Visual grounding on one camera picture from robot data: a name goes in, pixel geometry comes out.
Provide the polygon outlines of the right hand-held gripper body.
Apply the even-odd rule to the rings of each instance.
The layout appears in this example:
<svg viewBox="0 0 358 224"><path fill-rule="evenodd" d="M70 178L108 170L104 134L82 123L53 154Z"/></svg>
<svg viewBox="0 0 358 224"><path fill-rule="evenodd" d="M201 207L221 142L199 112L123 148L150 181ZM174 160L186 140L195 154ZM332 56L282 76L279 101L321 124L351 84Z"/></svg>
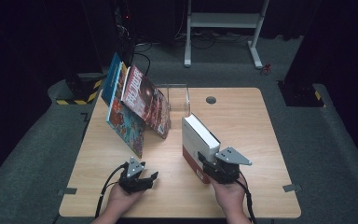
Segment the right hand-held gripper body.
<svg viewBox="0 0 358 224"><path fill-rule="evenodd" d="M203 172L220 184L230 184L239 178L241 165L252 164L234 147L227 147L216 152L211 160L203 160Z"/></svg>

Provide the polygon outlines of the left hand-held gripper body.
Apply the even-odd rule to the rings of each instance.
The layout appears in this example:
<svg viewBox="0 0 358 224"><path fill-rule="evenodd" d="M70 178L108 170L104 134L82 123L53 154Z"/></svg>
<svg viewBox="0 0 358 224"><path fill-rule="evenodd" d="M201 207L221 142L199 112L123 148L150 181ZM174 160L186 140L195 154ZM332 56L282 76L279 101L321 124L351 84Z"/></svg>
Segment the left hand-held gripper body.
<svg viewBox="0 0 358 224"><path fill-rule="evenodd" d="M138 162L135 158L131 157L128 162L124 163L124 171L120 174L118 184L128 193L138 191L137 182L142 180L140 177L145 168L144 162Z"/></svg>

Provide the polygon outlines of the white red hardcover book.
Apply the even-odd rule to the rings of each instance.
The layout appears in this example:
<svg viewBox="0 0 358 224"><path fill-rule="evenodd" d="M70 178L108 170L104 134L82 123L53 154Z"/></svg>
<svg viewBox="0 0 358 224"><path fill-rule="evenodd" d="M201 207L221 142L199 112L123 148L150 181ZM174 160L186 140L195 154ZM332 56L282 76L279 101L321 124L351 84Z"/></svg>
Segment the white red hardcover book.
<svg viewBox="0 0 358 224"><path fill-rule="evenodd" d="M183 157L191 169L203 184L209 184L210 181L203 172L203 163L199 160L199 154L206 161L213 162L214 155L220 148L220 141L194 114L182 118L182 146Z"/></svg>

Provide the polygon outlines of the light blue green picture book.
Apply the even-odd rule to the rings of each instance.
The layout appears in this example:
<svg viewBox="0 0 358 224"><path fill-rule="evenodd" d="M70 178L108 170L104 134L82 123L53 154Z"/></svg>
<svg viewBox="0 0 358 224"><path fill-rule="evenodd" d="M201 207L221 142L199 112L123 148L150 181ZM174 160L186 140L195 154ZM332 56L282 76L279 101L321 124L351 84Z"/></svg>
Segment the light blue green picture book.
<svg viewBox="0 0 358 224"><path fill-rule="evenodd" d="M121 102L128 68L120 63L114 77L114 91L108 107L106 122L115 130L134 154L141 158L144 149L145 123Z"/></svg>

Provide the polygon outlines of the clear acrylic book holder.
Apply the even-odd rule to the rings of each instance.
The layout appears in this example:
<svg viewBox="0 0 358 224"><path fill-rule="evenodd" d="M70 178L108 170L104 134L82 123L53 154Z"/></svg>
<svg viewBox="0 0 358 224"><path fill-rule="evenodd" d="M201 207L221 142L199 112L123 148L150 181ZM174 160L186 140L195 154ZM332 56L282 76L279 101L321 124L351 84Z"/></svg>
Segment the clear acrylic book holder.
<svg viewBox="0 0 358 224"><path fill-rule="evenodd" d="M158 84L169 103L171 117L188 117L190 114L189 91L186 84Z"/></svg>

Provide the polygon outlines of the purple magazine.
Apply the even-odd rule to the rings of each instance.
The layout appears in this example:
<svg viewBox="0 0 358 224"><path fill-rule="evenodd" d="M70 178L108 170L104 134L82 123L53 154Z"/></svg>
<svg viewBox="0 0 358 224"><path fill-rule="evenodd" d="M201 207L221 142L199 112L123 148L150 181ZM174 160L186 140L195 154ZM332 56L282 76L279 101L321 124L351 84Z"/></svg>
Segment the purple magazine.
<svg viewBox="0 0 358 224"><path fill-rule="evenodd" d="M135 65L129 68L121 102L161 138L170 129L169 102L163 92Z"/></svg>

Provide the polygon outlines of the dark blue picture book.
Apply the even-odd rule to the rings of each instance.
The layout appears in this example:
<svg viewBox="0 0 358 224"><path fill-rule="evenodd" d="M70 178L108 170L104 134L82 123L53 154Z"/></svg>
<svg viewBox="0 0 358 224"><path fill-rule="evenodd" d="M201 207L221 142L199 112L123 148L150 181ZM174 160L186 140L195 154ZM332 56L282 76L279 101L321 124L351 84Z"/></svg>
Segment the dark blue picture book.
<svg viewBox="0 0 358 224"><path fill-rule="evenodd" d="M115 53L110 63L102 92L102 99L107 105L110 105L112 95L115 91L116 80L121 68L121 63L122 61L119 55Z"/></svg>

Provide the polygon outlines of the person's left hand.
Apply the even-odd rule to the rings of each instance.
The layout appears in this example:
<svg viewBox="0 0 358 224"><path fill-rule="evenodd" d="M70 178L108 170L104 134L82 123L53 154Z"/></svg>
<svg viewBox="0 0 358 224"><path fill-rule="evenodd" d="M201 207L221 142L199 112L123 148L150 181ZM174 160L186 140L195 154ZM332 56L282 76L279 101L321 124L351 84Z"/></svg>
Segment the person's left hand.
<svg viewBox="0 0 358 224"><path fill-rule="evenodd" d="M115 184L109 194L105 212L121 217L143 196L144 191L128 193L119 184Z"/></svg>

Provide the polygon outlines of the person's right hand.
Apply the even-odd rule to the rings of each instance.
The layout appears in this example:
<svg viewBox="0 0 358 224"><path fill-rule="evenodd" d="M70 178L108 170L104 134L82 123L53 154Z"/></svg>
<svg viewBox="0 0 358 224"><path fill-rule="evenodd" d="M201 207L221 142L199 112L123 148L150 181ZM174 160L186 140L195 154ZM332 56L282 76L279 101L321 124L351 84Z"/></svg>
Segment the person's right hand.
<svg viewBox="0 0 358 224"><path fill-rule="evenodd" d="M220 184L210 177L215 191L215 197L227 218L244 217L243 200L245 191L241 185L246 186L244 178L238 178L239 183Z"/></svg>

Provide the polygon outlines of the black yellow striped base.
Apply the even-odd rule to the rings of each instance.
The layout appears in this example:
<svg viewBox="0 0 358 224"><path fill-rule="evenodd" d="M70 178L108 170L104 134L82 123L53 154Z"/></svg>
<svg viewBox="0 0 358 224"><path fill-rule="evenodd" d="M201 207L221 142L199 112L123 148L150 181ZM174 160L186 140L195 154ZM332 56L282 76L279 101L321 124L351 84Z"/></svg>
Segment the black yellow striped base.
<svg viewBox="0 0 358 224"><path fill-rule="evenodd" d="M95 99L102 84L100 77L80 77L71 75L65 79L65 84L72 95L69 98L58 97L58 105L87 105Z"/></svg>
<svg viewBox="0 0 358 224"><path fill-rule="evenodd" d="M324 101L312 85L298 86L289 82L279 81L278 87L287 106L324 107Z"/></svg>

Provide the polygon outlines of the white metal stand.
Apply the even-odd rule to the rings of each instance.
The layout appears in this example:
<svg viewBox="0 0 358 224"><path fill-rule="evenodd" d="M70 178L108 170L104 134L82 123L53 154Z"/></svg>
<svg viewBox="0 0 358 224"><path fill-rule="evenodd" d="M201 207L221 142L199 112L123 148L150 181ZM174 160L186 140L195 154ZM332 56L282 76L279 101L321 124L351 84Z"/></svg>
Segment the white metal stand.
<svg viewBox="0 0 358 224"><path fill-rule="evenodd" d="M259 13L209 13L193 12L192 0L188 0L186 13L186 45L184 55L184 67L191 66L191 29L192 28L239 28L253 29L253 39L247 42L256 69L262 69L261 62L256 49L256 44L266 17L269 0L263 0Z"/></svg>

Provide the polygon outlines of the dark equipment rack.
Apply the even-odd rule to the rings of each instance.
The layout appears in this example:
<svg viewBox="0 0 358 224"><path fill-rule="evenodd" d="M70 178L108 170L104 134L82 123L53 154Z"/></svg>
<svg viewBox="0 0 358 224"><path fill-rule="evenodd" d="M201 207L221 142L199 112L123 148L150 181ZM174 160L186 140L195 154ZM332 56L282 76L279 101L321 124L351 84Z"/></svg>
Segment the dark equipment rack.
<svg viewBox="0 0 358 224"><path fill-rule="evenodd" d="M114 56L130 63L135 33L128 0L82 0L100 64L106 69Z"/></svg>

